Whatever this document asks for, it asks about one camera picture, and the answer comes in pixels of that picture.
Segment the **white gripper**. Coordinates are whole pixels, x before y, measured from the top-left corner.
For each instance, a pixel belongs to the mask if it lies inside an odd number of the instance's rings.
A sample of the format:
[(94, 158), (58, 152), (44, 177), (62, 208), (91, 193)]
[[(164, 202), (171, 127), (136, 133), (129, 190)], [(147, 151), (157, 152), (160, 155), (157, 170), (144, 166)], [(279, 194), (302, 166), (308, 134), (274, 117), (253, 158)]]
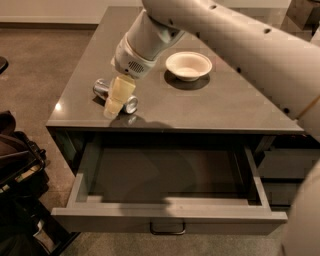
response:
[(118, 72), (126, 75), (118, 75), (111, 82), (103, 112), (106, 118), (118, 116), (136, 88), (134, 79), (145, 77), (156, 61), (157, 49), (154, 46), (144, 45), (141, 40), (131, 40), (129, 33), (124, 35), (116, 47), (113, 63)]

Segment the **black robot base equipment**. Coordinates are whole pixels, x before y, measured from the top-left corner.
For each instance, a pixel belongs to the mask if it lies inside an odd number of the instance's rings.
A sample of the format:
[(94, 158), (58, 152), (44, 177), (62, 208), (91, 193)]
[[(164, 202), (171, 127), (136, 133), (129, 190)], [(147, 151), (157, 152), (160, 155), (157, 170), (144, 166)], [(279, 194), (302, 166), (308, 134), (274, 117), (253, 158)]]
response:
[(0, 113), (0, 256), (62, 256), (77, 238), (40, 202), (48, 190), (46, 151)]

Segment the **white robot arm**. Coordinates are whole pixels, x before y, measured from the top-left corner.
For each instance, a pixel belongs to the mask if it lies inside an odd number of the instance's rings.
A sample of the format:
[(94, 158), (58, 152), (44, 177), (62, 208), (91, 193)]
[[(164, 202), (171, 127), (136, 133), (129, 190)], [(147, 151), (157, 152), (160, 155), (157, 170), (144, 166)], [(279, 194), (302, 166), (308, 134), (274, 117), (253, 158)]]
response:
[(187, 32), (196, 36), (308, 135), (320, 140), (320, 47), (232, 11), (215, 0), (142, 0), (143, 9), (118, 44), (113, 63), (144, 77), (160, 54)]

